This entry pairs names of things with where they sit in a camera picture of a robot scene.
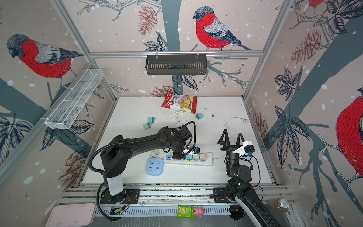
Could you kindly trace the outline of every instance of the white table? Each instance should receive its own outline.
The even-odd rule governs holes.
[[[103,147],[111,142],[117,136],[122,135],[124,138],[139,138],[156,134],[160,128],[169,126],[175,127],[176,120],[167,121],[166,116],[174,113],[176,110],[160,107],[164,98],[156,97],[125,97],[119,98],[116,107],[112,113],[110,121],[105,129],[98,148]],[[224,124],[232,117],[248,119],[246,109],[241,97],[198,97],[197,113],[203,113],[204,118],[197,120],[195,114],[180,113],[178,119],[195,121],[196,123],[196,146],[200,147],[201,152],[211,152],[213,158],[219,158],[226,154],[221,151],[221,146],[217,144],[219,138],[225,129]],[[157,123],[151,129],[144,130],[143,124],[147,122],[148,117],[155,117]],[[258,147],[252,126],[250,123],[243,123],[240,119],[233,119],[228,123],[235,136],[241,132],[245,140],[250,140],[254,144],[255,152],[253,156],[258,159],[261,171],[261,183],[272,183],[263,160],[261,151]],[[122,173],[124,183],[227,183],[230,179],[225,174],[224,157],[213,160],[212,166],[190,166],[164,164],[163,172],[160,176],[150,176],[145,172],[146,163],[151,151],[139,154],[128,160],[125,171]],[[162,150],[159,157],[166,155]],[[255,159],[253,163],[252,181],[258,183],[258,168]],[[249,166],[249,163],[240,161],[240,164]],[[100,155],[93,159],[93,166],[103,169]],[[102,183],[103,177],[87,169],[86,175],[82,181],[83,184]]]

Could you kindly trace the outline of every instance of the white wire basket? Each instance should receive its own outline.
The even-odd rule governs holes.
[[[103,77],[100,69],[87,69],[83,72],[81,79],[70,88],[65,99],[45,121],[50,128],[69,129]]]

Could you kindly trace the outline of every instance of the wire mesh basket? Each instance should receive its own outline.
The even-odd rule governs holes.
[[[207,55],[192,54],[148,55],[146,57],[148,75],[204,75],[207,73]]]
[[[70,88],[71,91],[45,121],[45,124],[52,129],[69,129],[102,77],[103,73],[100,69],[84,70],[81,79],[73,88]]]

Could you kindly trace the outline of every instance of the bag of chips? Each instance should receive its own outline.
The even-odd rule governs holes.
[[[168,91],[162,107],[175,110],[183,110],[195,114],[197,110],[197,97],[183,96]]]
[[[190,218],[194,219],[194,212],[193,212],[193,206],[192,207],[184,207],[178,205],[178,213],[177,218]]]

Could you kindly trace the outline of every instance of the pink plush toy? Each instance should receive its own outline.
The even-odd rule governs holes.
[[[197,215],[198,217],[201,218],[204,213],[205,213],[204,209],[201,206],[194,208],[194,216]]]

